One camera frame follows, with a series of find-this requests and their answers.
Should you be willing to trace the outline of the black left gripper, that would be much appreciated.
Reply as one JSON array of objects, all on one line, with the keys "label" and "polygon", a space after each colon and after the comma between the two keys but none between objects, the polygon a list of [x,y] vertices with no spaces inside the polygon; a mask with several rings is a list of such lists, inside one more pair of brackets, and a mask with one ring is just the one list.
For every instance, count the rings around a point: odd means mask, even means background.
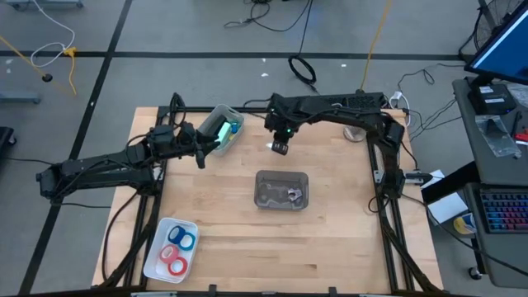
[{"label": "black left gripper", "polygon": [[194,156],[199,169],[205,168],[205,156],[210,155],[220,146],[219,141],[207,142],[204,147],[199,140],[199,134],[193,124],[183,121],[179,124],[179,132],[176,136],[177,152],[175,157]]}]

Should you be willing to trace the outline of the mint green stapler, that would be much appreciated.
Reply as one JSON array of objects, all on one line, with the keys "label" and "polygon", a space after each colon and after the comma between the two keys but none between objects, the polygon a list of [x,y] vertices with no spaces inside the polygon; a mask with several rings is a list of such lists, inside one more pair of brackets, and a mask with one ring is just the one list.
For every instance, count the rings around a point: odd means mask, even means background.
[{"label": "mint green stapler", "polygon": [[220,142],[221,146],[228,143],[231,134],[232,125],[229,122],[224,122],[217,134],[217,140]]}]

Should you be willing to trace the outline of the light blue tape roll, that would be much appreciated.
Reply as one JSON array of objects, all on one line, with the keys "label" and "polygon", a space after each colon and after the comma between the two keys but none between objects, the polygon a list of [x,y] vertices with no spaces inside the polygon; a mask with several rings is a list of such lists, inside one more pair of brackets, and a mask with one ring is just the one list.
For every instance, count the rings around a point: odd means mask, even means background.
[{"label": "light blue tape roll", "polygon": [[182,251],[191,251],[196,243],[196,237],[192,233],[185,233],[182,237],[180,242],[178,243],[178,247]]}]

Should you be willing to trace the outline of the pink tape roll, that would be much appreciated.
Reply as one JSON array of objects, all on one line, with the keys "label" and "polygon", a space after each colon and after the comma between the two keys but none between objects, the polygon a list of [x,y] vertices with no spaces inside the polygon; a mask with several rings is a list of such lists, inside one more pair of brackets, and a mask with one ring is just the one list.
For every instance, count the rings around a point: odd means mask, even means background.
[{"label": "pink tape roll", "polygon": [[158,257],[163,263],[172,264],[179,257],[178,246],[176,246],[174,244],[168,244],[168,245],[164,246],[161,249]]}]

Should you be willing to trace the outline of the red tape roll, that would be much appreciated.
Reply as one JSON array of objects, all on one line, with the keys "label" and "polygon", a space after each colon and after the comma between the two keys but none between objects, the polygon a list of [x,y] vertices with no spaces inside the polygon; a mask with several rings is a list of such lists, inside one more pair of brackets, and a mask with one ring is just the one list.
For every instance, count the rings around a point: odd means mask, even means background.
[{"label": "red tape roll", "polygon": [[186,274],[187,268],[188,263],[184,257],[177,257],[167,266],[168,272],[171,276],[184,276]]}]

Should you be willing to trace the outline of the light grey plastic bin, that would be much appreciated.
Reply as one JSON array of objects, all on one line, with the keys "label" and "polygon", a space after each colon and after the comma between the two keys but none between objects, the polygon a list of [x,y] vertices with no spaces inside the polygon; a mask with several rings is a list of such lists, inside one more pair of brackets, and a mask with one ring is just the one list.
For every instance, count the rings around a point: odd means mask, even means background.
[{"label": "light grey plastic bin", "polygon": [[226,121],[229,122],[231,125],[238,125],[240,127],[237,134],[231,134],[229,137],[229,141],[226,145],[219,146],[215,149],[213,152],[213,155],[216,156],[223,156],[225,155],[237,142],[238,139],[241,138],[244,130],[244,116],[239,113],[238,111],[234,110],[232,107],[227,106],[225,104],[219,104],[217,105],[210,114],[205,118],[204,122],[199,127],[199,131],[203,134],[204,128],[214,119],[223,116]]}]

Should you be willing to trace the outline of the dark translucent plastic bin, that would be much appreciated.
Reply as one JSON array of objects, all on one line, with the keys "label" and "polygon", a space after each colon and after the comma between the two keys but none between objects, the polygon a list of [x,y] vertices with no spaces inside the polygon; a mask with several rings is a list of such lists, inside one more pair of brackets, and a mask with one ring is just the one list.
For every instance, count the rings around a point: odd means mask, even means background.
[{"label": "dark translucent plastic bin", "polygon": [[[291,203],[290,188],[300,189],[302,199]],[[256,174],[254,203],[262,210],[304,210],[309,205],[309,177],[304,172],[261,170]]]}]

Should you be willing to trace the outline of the white bulb table lamp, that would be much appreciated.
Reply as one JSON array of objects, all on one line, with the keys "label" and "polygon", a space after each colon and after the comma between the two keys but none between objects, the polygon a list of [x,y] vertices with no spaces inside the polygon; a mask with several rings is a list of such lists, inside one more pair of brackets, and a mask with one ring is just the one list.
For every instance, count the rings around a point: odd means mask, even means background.
[{"label": "white bulb table lamp", "polygon": [[360,143],[366,138],[366,131],[356,126],[345,126],[343,136],[352,143]]}]

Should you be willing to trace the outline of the black power strip box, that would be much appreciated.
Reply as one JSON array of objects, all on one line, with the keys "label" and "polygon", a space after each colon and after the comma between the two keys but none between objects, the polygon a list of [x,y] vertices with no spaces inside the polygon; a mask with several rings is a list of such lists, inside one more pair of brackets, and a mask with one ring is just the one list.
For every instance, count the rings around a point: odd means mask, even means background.
[{"label": "black power strip box", "polygon": [[330,102],[352,109],[379,109],[384,104],[384,94],[382,92],[358,92],[334,95],[330,96]]}]

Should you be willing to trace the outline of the white plastic tray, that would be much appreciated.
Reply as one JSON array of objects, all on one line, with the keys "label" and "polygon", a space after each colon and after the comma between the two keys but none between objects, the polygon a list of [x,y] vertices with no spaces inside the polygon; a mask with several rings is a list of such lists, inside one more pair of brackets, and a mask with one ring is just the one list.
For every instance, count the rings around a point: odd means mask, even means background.
[{"label": "white plastic tray", "polygon": [[[169,231],[176,225],[183,227],[187,233],[192,233],[196,237],[196,243],[194,248],[191,251],[182,251],[179,247],[179,257],[184,257],[187,260],[188,268],[184,276],[171,276],[168,272],[168,264],[163,263],[158,255],[161,249],[168,245],[172,244],[167,240]],[[166,281],[173,284],[179,284],[183,282],[191,271],[192,262],[197,250],[197,244],[200,237],[200,232],[195,223],[190,221],[174,219],[174,218],[162,218],[158,223],[158,227],[154,234],[153,243],[151,245],[150,251],[146,262],[144,264],[143,273],[150,279],[155,279],[159,281]]]}]

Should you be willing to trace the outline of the white paper pad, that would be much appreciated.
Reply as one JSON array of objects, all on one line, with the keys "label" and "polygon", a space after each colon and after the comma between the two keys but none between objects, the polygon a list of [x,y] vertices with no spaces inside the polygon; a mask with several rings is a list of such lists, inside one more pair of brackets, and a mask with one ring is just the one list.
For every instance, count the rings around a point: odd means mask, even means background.
[{"label": "white paper pad", "polygon": [[452,193],[429,204],[429,217],[434,225],[443,224],[455,216],[464,213],[469,208],[457,193]]}]

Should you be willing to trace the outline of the grey desk cart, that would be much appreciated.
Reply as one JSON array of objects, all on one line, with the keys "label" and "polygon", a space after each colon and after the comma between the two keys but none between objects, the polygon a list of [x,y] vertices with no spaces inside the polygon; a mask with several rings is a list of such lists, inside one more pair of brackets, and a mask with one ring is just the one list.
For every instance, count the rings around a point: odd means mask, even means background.
[{"label": "grey desk cart", "polygon": [[483,269],[496,286],[528,289],[528,233],[489,233],[479,203],[480,191],[528,193],[528,149],[521,150],[520,158],[495,157],[475,124],[468,80],[455,80],[453,88],[474,156],[461,184],[474,215],[478,249],[485,254]]}]

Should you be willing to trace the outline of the clear plastic bag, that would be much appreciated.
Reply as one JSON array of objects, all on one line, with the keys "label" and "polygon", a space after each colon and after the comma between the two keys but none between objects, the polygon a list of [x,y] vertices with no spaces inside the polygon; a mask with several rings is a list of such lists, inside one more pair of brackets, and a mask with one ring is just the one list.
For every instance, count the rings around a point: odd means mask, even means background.
[{"label": "clear plastic bag", "polygon": [[495,157],[521,157],[520,149],[499,115],[477,115],[475,124]]}]

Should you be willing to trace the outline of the blue screen computer monitor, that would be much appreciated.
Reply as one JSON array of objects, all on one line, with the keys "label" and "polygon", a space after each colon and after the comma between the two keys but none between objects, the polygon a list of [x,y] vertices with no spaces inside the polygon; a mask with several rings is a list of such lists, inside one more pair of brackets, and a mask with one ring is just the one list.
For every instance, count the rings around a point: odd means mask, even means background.
[{"label": "blue screen computer monitor", "polygon": [[503,17],[464,70],[528,86],[528,0]]}]

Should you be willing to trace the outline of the backlit colourful keyboard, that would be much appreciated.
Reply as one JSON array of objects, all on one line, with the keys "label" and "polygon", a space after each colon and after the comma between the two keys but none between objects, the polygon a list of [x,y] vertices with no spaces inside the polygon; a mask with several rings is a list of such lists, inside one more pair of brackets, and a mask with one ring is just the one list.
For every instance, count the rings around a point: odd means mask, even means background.
[{"label": "backlit colourful keyboard", "polygon": [[480,191],[478,202],[489,233],[528,233],[528,193]]}]

